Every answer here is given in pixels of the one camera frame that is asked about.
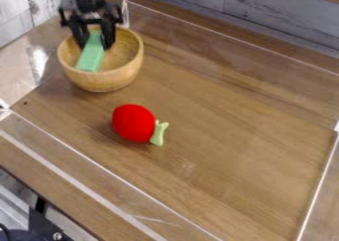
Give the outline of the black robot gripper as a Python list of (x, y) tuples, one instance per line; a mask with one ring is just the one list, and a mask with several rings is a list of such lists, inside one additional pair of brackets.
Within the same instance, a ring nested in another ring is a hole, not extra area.
[[(69, 22), (69, 19), (65, 17), (65, 12), (71, 11), (82, 15), (97, 12), (99, 9), (102, 9), (105, 12), (110, 12), (111, 8), (115, 8), (117, 13), (117, 15), (114, 16), (114, 21), (117, 23), (121, 23), (122, 22), (121, 7), (117, 4), (106, 3), (105, 0), (74, 0), (73, 5), (59, 6), (58, 13), (61, 17), (61, 26), (63, 27), (69, 25), (75, 43), (81, 49), (85, 47), (85, 42), (89, 36), (86, 24), (83, 24), (82, 22)], [(107, 50), (114, 43), (114, 32), (115, 32), (114, 21), (102, 20), (99, 22), (101, 44), (105, 50)]]

